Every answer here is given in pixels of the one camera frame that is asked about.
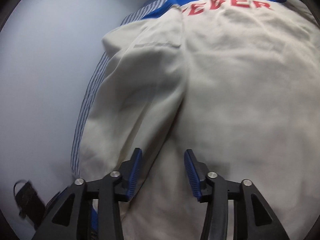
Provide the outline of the blue striped bed quilt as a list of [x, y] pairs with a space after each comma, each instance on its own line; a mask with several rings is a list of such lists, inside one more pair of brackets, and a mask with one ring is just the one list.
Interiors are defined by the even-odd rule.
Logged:
[[[160, 8], [166, 1], [167, 0], [148, 0], [137, 11], [127, 15], [122, 20], [121, 25], [125, 25], [131, 22], [141, 20], [147, 14]], [[97, 64], [93, 72], [93, 75], [90, 78], [90, 81], [86, 88], [84, 98], [81, 103], [80, 112], [79, 112], [78, 120], [75, 127], [75, 132], [74, 132], [72, 150], [71, 150], [71, 172], [74, 178], [80, 177], [80, 171], [79, 171], [80, 143], [81, 143], [85, 123], [89, 115], [89, 111], [93, 105], [98, 88], [104, 79], [104, 73], [109, 60], [110, 59], [107, 56], [107, 54], [103, 53], [99, 63]]]

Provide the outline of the white and blue jacket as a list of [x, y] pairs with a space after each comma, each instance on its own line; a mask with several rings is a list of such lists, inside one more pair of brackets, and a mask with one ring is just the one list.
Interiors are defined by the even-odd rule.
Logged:
[[319, 216], [319, 25], [301, 0], [167, 0], [103, 44], [78, 173], [103, 178], [143, 151], [125, 239], [199, 239], [189, 148], [252, 180], [288, 236], [306, 236]]

